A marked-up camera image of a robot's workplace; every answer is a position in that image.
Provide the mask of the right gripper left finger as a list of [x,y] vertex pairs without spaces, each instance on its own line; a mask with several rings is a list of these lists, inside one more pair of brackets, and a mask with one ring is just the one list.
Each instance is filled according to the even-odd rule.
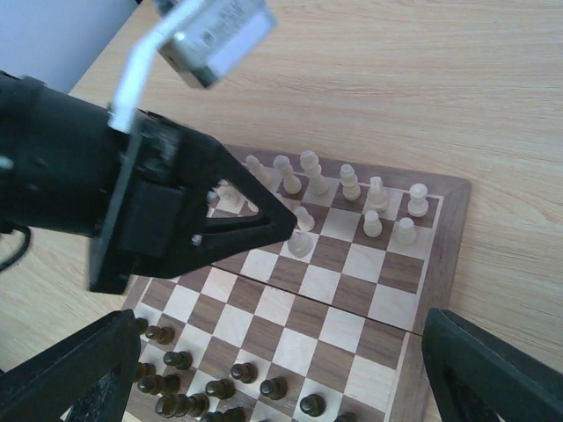
[[121,421],[141,342],[132,310],[112,311],[1,374],[2,421]]

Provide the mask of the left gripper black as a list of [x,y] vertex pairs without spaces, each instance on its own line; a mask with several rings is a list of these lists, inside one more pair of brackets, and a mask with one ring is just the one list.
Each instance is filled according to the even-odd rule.
[[[127,141],[89,245],[90,291],[121,295],[133,274],[170,279],[293,234],[296,216],[244,163],[265,159],[265,149],[223,145],[191,129],[180,135],[179,124],[152,112],[135,116]],[[234,188],[256,212],[212,209],[208,195],[220,187]]]

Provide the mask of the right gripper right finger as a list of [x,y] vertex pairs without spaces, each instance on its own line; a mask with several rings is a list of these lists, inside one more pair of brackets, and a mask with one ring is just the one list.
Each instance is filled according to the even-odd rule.
[[562,420],[562,373],[454,312],[428,312],[421,348],[443,421]]

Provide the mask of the white piece pair one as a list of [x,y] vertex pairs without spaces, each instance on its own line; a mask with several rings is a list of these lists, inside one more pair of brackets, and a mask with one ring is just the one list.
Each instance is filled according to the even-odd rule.
[[247,170],[267,189],[272,186],[272,176],[267,168],[255,155],[248,155],[245,158]]

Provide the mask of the white pawn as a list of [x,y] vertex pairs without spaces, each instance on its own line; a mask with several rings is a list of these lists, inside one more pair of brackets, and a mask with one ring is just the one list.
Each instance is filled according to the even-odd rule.
[[409,245],[416,240],[417,233],[414,221],[404,217],[397,222],[396,238],[399,244]]
[[297,226],[301,231],[309,232],[314,229],[315,220],[305,207],[296,207],[295,215],[297,218]]
[[378,213],[384,212],[389,206],[386,188],[384,187],[383,180],[378,176],[370,178],[367,202],[369,208]]

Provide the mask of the white queen chess piece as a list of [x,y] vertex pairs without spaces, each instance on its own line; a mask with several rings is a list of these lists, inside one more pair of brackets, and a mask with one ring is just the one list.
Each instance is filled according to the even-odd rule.
[[300,165],[304,174],[309,178],[312,192],[317,195],[323,195],[328,190],[328,184],[322,175],[322,167],[316,153],[306,150],[300,155]]

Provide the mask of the white king chess piece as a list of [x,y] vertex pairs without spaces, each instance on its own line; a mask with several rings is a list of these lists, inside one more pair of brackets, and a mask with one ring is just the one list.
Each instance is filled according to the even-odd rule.
[[293,166],[287,156],[276,156],[273,161],[273,166],[281,175],[282,187],[286,193],[297,194],[301,192],[302,182],[299,177],[294,174]]

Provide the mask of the white rook chess piece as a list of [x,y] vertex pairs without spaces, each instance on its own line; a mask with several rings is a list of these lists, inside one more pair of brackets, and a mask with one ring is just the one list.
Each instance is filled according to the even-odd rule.
[[414,217],[422,217],[427,214],[428,204],[428,188],[422,183],[416,183],[409,189],[409,201],[407,203],[407,212]]

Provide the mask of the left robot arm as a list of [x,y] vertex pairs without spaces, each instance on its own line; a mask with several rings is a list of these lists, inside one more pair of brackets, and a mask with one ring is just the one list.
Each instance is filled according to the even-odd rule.
[[134,117],[123,134],[103,107],[2,74],[2,232],[87,237],[89,289],[114,295],[291,237],[296,217],[216,138]]

